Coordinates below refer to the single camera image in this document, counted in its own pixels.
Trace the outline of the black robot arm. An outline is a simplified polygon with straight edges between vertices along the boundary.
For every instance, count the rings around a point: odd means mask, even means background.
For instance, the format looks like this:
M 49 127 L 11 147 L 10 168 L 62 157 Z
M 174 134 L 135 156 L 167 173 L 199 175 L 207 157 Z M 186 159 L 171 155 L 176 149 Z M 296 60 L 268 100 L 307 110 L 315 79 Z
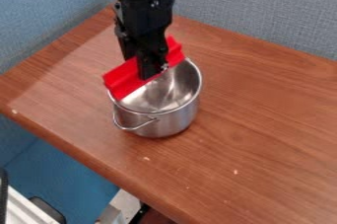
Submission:
M 138 73 L 149 80 L 168 68 L 166 32 L 175 0 L 117 0 L 115 34 L 125 59 L 137 58 Z

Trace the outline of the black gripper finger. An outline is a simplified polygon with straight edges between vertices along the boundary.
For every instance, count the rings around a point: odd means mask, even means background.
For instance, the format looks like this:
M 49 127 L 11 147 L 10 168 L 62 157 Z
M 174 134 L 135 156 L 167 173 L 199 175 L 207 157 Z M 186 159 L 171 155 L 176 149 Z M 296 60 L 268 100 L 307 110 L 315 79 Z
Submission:
M 168 53 L 167 47 L 162 47 L 156 51 L 145 48 L 138 51 L 139 76 L 143 80 L 151 79 L 168 68 Z
M 129 33 L 126 32 L 126 29 L 122 26 L 115 27 L 115 35 L 119 40 L 125 59 L 129 60 L 137 55 L 137 52 L 138 52 L 137 42 L 134 38 L 129 35 Z

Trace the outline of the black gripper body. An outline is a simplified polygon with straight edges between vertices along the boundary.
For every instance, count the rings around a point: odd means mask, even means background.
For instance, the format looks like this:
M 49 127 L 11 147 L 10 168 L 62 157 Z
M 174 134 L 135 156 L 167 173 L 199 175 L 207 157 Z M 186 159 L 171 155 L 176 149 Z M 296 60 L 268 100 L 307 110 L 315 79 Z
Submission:
M 117 26 L 126 29 L 137 48 L 159 50 L 168 47 L 166 31 L 172 22 L 175 0 L 119 0 L 115 4 Z

